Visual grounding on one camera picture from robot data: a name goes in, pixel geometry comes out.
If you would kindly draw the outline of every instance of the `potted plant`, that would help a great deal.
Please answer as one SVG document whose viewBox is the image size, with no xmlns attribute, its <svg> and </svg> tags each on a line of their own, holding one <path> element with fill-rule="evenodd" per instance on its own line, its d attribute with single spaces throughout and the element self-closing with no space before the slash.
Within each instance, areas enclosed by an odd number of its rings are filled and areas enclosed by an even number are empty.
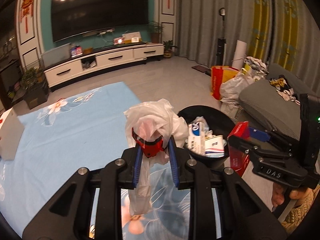
<svg viewBox="0 0 320 240">
<path fill-rule="evenodd" d="M 177 46 L 173 45 L 173 41 L 164 41 L 164 58 L 171 58 L 172 57 L 172 48 L 177 48 Z"/>
<path fill-rule="evenodd" d="M 149 32 L 152 43 L 160 43 L 160 35 L 163 31 L 163 24 L 155 21 L 149 22 Z"/>
<path fill-rule="evenodd" d="M 48 100 L 49 89 L 41 69 L 31 67 L 25 71 L 21 79 L 25 89 L 24 100 L 29 109 L 32 109 Z"/>
</svg>

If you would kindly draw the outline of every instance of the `tv screen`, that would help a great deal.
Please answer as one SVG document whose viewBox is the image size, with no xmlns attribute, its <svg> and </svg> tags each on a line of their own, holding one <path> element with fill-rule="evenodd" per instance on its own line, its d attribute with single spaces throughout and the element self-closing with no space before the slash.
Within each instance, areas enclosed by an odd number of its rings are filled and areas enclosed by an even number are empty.
<svg viewBox="0 0 320 240">
<path fill-rule="evenodd" d="M 53 42 L 117 26 L 148 24 L 148 0 L 52 0 Z"/>
</svg>

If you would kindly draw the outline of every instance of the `yellow knit sleeve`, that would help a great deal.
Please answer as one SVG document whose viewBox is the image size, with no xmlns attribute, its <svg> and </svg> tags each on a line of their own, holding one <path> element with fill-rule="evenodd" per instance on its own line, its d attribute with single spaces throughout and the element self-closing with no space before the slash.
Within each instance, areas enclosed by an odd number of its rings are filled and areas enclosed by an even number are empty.
<svg viewBox="0 0 320 240">
<path fill-rule="evenodd" d="M 293 208 L 287 215 L 285 221 L 282 222 L 282 225 L 287 233 L 291 234 L 297 228 L 297 226 L 300 225 L 301 221 L 309 211 L 314 199 L 319 193 L 319 190 L 320 185 L 318 185 L 316 189 L 309 194 L 306 201 L 301 206 Z"/>
</svg>

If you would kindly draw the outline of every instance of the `small box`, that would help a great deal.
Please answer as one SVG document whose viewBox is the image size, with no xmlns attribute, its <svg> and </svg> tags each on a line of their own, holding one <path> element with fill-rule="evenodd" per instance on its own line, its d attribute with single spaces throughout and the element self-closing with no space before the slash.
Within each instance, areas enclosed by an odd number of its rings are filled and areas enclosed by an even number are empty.
<svg viewBox="0 0 320 240">
<path fill-rule="evenodd" d="M 20 138 L 24 131 L 13 108 L 5 111 L 0 117 L 0 157 L 14 160 Z"/>
<path fill-rule="evenodd" d="M 131 38 L 131 43 L 137 43 L 139 41 L 140 41 L 140 39 L 138 37 Z"/>
<path fill-rule="evenodd" d="M 229 136 L 231 135 L 248 139 L 250 137 L 249 122 L 238 122 L 229 134 Z M 229 146 L 229 156 L 231 168 L 238 173 L 239 176 L 242 176 L 250 162 L 249 155 Z"/>
<path fill-rule="evenodd" d="M 122 34 L 122 37 L 124 38 L 124 43 L 132 43 L 132 38 L 139 38 L 139 42 L 142 41 L 140 32 L 135 33 L 125 33 Z"/>
<path fill-rule="evenodd" d="M 194 153 L 204 155 L 205 132 L 202 122 L 189 124 L 188 148 Z"/>
<path fill-rule="evenodd" d="M 123 37 L 113 39 L 113 45 L 119 45 L 119 44 L 124 44 Z"/>
<path fill-rule="evenodd" d="M 82 48 L 81 46 L 74 46 L 73 48 L 71 48 L 71 57 L 78 57 L 80 55 L 82 55 Z"/>
<path fill-rule="evenodd" d="M 224 156 L 223 136 L 218 135 L 204 141 L 204 153 L 209 158 L 219 158 Z"/>
</svg>

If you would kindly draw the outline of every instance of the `clothing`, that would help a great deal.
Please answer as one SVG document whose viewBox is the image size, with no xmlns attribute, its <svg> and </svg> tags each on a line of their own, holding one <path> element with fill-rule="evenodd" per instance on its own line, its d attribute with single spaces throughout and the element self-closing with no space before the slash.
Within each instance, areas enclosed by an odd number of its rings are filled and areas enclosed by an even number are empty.
<svg viewBox="0 0 320 240">
<path fill-rule="evenodd" d="M 297 94 L 294 93 L 293 88 L 289 85 L 284 75 L 280 75 L 278 79 L 271 78 L 270 85 L 277 89 L 277 93 L 285 100 L 292 101 L 300 105 Z"/>
<path fill-rule="evenodd" d="M 301 206 L 293 208 L 287 215 L 285 221 L 282 222 L 282 225 L 287 233 L 291 234 L 297 228 L 297 226 L 300 225 L 301 221 L 306 216 L 311 205 L 313 204 L 313 201 L 318 195 L 319 190 L 320 185 L 318 185 L 316 189 L 309 194 L 306 201 Z"/>
<path fill-rule="evenodd" d="M 244 63 L 249 65 L 261 78 L 265 78 L 265 76 L 269 73 L 266 64 L 264 64 L 261 59 L 254 57 L 246 57 Z"/>
</svg>

